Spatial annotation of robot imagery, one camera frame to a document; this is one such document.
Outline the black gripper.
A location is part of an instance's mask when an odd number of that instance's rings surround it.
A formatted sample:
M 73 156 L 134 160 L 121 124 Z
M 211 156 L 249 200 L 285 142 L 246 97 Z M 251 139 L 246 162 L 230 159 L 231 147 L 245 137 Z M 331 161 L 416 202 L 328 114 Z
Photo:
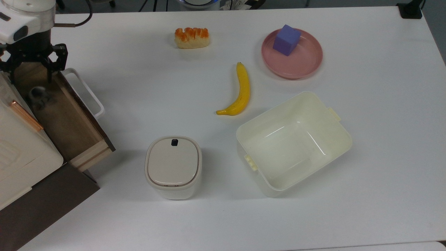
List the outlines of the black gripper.
M 10 54 L 9 59 L 0 62 L 0 70 L 7 73 L 11 84 L 15 84 L 13 64 L 24 62 L 41 62 L 47 66 L 47 81 L 52 82 L 53 73 L 65 70 L 68 58 L 68 49 L 66 44 L 51 45 L 51 30 L 36 33 L 16 41 L 13 44 L 6 43 L 1 46 L 1 55 L 4 52 Z M 55 53 L 57 59 L 52 62 L 49 58 L 51 53 Z

